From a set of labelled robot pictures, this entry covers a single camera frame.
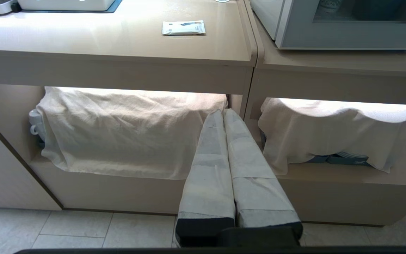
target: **white towel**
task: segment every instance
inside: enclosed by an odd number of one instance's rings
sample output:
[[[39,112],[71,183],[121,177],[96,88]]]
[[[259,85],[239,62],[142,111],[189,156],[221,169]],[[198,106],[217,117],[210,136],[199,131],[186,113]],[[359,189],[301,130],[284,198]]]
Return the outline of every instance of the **white towel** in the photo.
[[[263,227],[300,222],[244,121],[227,109],[224,124],[238,225]]]
[[[406,144],[406,105],[267,98],[261,111],[264,157],[277,175],[341,151],[389,173]]]
[[[69,172],[184,180],[225,95],[45,87],[42,155]]]
[[[227,138],[220,110],[204,122],[187,177],[178,219],[235,217]]]

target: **floor tile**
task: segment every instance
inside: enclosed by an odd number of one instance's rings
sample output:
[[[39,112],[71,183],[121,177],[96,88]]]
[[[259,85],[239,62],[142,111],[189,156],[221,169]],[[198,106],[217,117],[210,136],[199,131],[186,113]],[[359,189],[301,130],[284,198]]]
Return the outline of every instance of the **floor tile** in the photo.
[[[306,246],[369,246],[362,226],[303,224]]]
[[[105,237],[112,213],[54,211],[43,227],[43,235]]]
[[[30,249],[49,211],[0,209],[0,254]]]
[[[64,236],[64,235],[39,235],[33,249],[86,249],[103,247],[104,238]]]
[[[170,248],[174,217],[114,213],[104,248]]]
[[[372,245],[406,246],[406,216],[391,226],[382,228],[366,227]]]

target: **packet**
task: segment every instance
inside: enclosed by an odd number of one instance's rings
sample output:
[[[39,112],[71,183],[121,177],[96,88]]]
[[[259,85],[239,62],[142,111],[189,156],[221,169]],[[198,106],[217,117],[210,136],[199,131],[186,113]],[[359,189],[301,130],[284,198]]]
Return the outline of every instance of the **packet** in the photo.
[[[177,22],[163,22],[162,34],[164,35],[193,35],[205,34],[203,20],[197,21],[177,21]]]

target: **glass door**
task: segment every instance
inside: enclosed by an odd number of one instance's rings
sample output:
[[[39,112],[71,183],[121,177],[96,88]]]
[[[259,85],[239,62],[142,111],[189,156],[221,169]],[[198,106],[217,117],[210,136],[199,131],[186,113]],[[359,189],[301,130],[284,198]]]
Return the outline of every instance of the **glass door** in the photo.
[[[406,0],[320,0],[313,22],[406,23]]]

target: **wooden cabinet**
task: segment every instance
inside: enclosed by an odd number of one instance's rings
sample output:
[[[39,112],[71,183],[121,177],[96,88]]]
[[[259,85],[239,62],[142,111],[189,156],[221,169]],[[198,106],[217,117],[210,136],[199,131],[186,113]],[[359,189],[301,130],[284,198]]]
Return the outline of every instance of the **wooden cabinet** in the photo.
[[[61,210],[61,207],[1,140],[0,207]]]

